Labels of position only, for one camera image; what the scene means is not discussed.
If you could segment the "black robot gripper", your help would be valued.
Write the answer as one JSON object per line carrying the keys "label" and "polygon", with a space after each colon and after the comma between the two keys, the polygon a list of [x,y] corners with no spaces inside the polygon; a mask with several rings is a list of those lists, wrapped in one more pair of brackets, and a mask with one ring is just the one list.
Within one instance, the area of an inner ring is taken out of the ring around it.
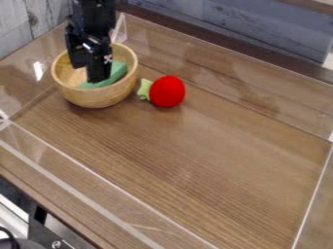
{"label": "black robot gripper", "polygon": [[[110,77],[113,55],[109,31],[114,26],[116,0],[70,0],[70,14],[65,27],[70,66],[85,66],[86,81],[92,84]],[[86,63],[82,45],[92,47]]]}

